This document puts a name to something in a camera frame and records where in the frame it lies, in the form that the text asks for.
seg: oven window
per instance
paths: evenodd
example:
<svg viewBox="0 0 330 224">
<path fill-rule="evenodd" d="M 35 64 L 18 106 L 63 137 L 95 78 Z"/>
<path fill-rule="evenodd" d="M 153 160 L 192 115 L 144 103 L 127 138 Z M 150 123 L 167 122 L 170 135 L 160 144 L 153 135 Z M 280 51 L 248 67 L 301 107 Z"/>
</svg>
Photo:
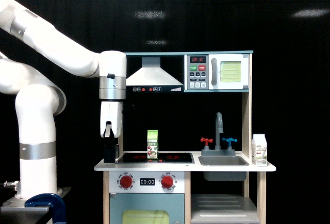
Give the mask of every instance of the oven window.
<svg viewBox="0 0 330 224">
<path fill-rule="evenodd" d="M 169 213 L 164 210 L 125 210 L 122 224 L 170 224 Z"/>
</svg>

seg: sink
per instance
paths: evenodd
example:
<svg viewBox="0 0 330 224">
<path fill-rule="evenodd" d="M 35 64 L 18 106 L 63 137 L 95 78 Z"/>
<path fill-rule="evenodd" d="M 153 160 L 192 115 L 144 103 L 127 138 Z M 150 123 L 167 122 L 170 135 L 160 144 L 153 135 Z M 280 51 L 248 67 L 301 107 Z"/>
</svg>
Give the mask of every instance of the sink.
<svg viewBox="0 0 330 224">
<path fill-rule="evenodd" d="M 199 156 L 202 166 L 248 166 L 249 163 L 239 156 Z M 246 171 L 205 171 L 207 181 L 244 181 Z"/>
<path fill-rule="evenodd" d="M 249 166 L 240 156 L 199 156 L 202 166 Z"/>
</svg>

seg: shelf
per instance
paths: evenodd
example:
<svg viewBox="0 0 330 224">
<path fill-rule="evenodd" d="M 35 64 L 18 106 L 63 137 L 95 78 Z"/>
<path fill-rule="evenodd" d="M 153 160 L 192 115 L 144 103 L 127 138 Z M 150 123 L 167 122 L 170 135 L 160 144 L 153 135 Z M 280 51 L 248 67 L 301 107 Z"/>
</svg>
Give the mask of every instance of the shelf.
<svg viewBox="0 0 330 224">
<path fill-rule="evenodd" d="M 184 90 L 184 93 L 246 93 L 248 89 L 205 89 L 205 90 Z"/>
<path fill-rule="evenodd" d="M 203 166 L 198 157 L 201 152 L 190 152 L 193 155 L 194 164 L 154 164 L 154 163 L 104 163 L 101 160 L 95 167 L 95 171 L 276 171 L 276 167 L 267 162 L 267 166 L 255 166 L 251 159 L 241 151 L 236 151 L 236 156 L 245 159 L 248 166 Z"/>
<path fill-rule="evenodd" d="M 191 224 L 260 223 L 250 198 L 225 194 L 191 195 Z"/>
<path fill-rule="evenodd" d="M 238 51 L 189 51 L 189 52 L 170 52 L 170 53 L 125 53 L 127 56 L 184 56 L 184 55 L 204 55 L 204 54 L 250 54 L 252 50 Z"/>
</svg>

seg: white carton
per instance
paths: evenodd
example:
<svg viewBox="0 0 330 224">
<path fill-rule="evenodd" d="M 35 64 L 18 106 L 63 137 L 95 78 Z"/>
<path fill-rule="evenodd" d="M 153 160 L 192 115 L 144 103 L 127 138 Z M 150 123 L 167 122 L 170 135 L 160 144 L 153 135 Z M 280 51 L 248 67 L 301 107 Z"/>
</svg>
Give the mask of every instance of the white carton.
<svg viewBox="0 0 330 224">
<path fill-rule="evenodd" d="M 267 141 L 265 134 L 253 135 L 252 164 L 255 166 L 267 166 Z"/>
</svg>

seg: digital display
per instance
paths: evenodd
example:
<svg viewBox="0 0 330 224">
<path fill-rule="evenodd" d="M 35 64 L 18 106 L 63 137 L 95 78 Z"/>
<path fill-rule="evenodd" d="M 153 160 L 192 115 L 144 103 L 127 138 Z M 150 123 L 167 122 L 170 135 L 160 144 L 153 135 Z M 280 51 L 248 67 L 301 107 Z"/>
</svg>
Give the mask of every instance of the digital display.
<svg viewBox="0 0 330 224">
<path fill-rule="evenodd" d="M 190 57 L 190 63 L 206 63 L 206 56 Z"/>
<path fill-rule="evenodd" d="M 140 185 L 155 185 L 155 179 L 140 179 Z"/>
</svg>

